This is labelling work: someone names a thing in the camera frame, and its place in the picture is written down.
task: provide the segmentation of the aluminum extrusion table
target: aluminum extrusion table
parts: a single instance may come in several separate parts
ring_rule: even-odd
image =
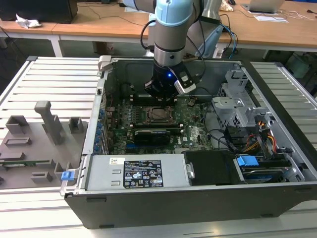
[[[98,80],[97,63],[98,59],[44,57],[25,62],[0,96],[0,139],[6,134],[5,123],[10,115],[41,121],[33,111],[37,100],[50,100],[52,113],[58,114],[62,121],[75,116],[89,122]],[[254,66],[316,146],[314,99],[284,68],[273,63],[254,63]],[[308,201],[278,218],[88,230],[60,196],[59,187],[0,190],[0,236],[6,238],[315,238],[316,220],[317,201]]]

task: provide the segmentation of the warning label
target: warning label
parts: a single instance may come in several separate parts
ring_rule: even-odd
[[[124,161],[125,188],[163,187],[160,160]]]

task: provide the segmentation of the motherboard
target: motherboard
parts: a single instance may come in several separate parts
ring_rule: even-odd
[[[195,97],[178,97],[173,105],[150,106],[146,99],[122,99],[107,108],[109,153],[180,154],[210,150],[204,127],[207,104]]]

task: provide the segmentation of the sticker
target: sticker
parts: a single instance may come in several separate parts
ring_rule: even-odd
[[[5,167],[24,167],[24,164],[11,164],[11,165],[4,165]]]
[[[124,161],[123,163],[125,188],[163,187],[160,160]]]
[[[111,157],[109,160],[110,165],[123,165],[125,161],[125,158],[120,158],[120,157]]]

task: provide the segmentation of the laptop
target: laptop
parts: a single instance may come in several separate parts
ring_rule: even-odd
[[[251,0],[249,4],[241,6],[250,12],[277,13],[285,0]]]

